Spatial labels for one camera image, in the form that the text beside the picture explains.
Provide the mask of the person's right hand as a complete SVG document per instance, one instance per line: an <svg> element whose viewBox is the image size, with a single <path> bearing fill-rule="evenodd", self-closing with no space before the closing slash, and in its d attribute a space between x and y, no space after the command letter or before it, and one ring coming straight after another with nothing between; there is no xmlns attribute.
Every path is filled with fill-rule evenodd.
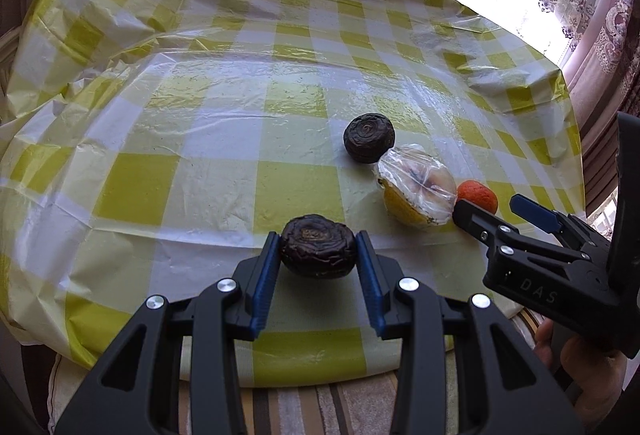
<svg viewBox="0 0 640 435"><path fill-rule="evenodd" d="M574 335L562 348L560 364L582 390L574 410L585 430L592 431L622 395L627 358L620 351L604 355Z"/></svg>

